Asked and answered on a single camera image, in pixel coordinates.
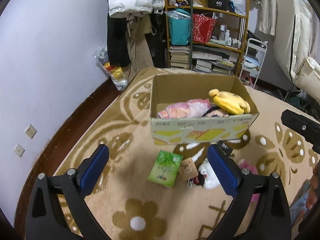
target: wall socket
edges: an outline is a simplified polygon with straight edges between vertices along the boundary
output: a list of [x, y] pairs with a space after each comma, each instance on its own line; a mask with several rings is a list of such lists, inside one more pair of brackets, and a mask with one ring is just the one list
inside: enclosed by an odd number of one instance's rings
[[18, 155], [21, 158], [22, 154], [24, 153], [24, 149], [20, 144], [17, 144], [16, 147], [14, 148], [14, 152], [16, 155]]
[[32, 125], [29, 125], [24, 132], [32, 139], [37, 133], [37, 130]]

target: white duck plush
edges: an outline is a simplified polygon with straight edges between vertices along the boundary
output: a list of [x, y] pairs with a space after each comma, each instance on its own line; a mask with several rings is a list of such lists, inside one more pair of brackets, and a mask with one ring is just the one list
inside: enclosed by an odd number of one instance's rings
[[207, 158], [205, 158], [203, 163], [199, 166], [198, 171], [201, 175], [204, 176], [204, 188], [214, 189], [215, 187], [220, 185], [220, 182]]

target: green tissue pack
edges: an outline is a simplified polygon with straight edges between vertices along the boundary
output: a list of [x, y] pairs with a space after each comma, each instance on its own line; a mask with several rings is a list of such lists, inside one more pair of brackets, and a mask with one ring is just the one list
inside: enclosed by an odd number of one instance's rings
[[172, 188], [182, 158], [179, 154], [160, 151], [148, 180]]

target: red bag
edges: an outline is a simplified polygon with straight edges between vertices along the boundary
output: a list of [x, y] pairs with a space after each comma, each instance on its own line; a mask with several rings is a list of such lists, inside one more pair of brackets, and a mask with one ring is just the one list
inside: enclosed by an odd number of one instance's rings
[[218, 20], [214, 20], [203, 14], [193, 15], [193, 40], [207, 43], [210, 38], [213, 29], [216, 26]]

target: teal bag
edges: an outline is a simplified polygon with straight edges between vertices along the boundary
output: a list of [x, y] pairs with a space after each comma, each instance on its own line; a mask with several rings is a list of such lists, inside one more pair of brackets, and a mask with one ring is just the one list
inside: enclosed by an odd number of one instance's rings
[[[176, 11], [183, 14], [190, 15], [183, 9], [176, 9]], [[189, 19], [176, 19], [173, 17], [169, 18], [169, 31], [172, 45], [187, 45], [190, 41], [190, 25], [191, 18]]]

